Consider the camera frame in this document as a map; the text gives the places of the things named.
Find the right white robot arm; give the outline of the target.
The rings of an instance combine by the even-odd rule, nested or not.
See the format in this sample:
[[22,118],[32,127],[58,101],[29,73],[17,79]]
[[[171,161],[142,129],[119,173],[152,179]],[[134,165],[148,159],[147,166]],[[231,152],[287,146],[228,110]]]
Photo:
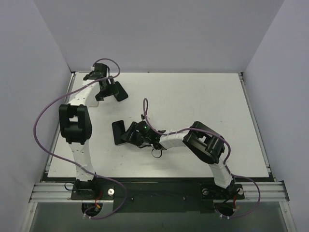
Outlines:
[[199,160],[209,165],[216,185],[216,193],[222,198],[236,194],[239,189],[221,158],[226,141],[215,131],[195,121],[189,128],[180,131],[155,130],[147,121],[132,122],[126,130],[123,121],[120,128],[113,130],[114,143],[129,143],[138,148],[151,147],[153,150],[165,151],[174,147],[187,147]]

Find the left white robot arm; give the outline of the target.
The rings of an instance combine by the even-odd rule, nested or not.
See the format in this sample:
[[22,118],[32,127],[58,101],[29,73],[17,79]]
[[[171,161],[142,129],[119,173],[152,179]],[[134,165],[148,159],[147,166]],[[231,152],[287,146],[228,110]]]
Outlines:
[[92,165],[89,140],[92,135],[92,124],[88,107],[97,107],[99,101],[117,93],[113,80],[95,80],[105,78],[109,74],[109,67],[102,63],[94,64],[92,71],[82,81],[83,89],[79,91],[67,104],[59,107],[60,133],[73,154],[76,166],[76,181],[74,190],[82,191],[89,199],[99,194],[99,186],[93,176],[95,170]]

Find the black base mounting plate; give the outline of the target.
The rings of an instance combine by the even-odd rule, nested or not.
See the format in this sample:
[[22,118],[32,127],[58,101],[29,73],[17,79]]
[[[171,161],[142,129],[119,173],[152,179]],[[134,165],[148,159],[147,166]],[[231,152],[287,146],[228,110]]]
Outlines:
[[88,184],[75,182],[74,201],[82,202],[82,212],[97,216],[107,204],[113,213],[182,213],[216,209],[232,215],[236,200],[244,199],[241,184],[234,181],[223,188],[211,178],[126,178],[117,184],[95,179]]

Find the black phone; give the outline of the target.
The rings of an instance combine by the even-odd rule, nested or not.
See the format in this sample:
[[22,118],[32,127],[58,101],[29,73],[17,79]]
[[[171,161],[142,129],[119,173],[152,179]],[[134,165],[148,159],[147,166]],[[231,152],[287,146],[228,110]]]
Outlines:
[[115,145],[126,143],[126,140],[124,140],[122,137],[122,135],[126,132],[123,120],[115,121],[112,123],[112,132]]
[[124,101],[128,98],[127,92],[124,90],[119,82],[115,82],[116,93],[114,94],[115,99],[118,102]]

